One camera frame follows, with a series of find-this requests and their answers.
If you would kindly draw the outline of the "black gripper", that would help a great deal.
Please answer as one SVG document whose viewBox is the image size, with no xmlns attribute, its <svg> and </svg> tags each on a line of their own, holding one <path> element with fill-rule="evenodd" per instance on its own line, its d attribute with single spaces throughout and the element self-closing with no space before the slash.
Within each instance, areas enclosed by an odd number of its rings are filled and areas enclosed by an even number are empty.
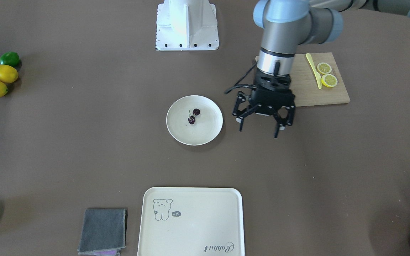
<svg viewBox="0 0 410 256">
<path fill-rule="evenodd" d="M 290 89 L 291 76 L 287 75 L 270 75 L 257 69 L 254 76 L 255 89 L 251 95 L 239 91 L 232 111 L 236 121 L 240 124 L 239 131 L 242 131 L 244 120 L 249 115 L 255 113 L 272 115 L 276 121 L 274 138 L 278 138 L 280 130 L 286 126 L 293 125 L 295 116 L 295 95 Z M 240 109 L 241 104 L 246 104 L 244 109 Z M 278 110 L 285 108 L 286 117 L 281 117 Z"/>
</svg>

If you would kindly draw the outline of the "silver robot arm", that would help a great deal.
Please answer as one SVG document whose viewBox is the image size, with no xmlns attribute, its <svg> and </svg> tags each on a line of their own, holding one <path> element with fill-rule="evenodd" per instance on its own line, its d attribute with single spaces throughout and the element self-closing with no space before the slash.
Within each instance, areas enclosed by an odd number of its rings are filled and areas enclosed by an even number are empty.
<svg viewBox="0 0 410 256">
<path fill-rule="evenodd" d="M 233 116 L 242 130 L 244 119 L 253 114 L 272 116 L 276 121 L 274 137 L 293 125 L 295 95 L 290 89 L 290 72 L 298 45 L 334 41 L 343 31 L 341 12 L 374 10 L 410 17 L 410 0 L 260 0 L 253 20 L 264 29 L 253 84 L 238 81 L 226 90 L 239 91 Z"/>
</svg>

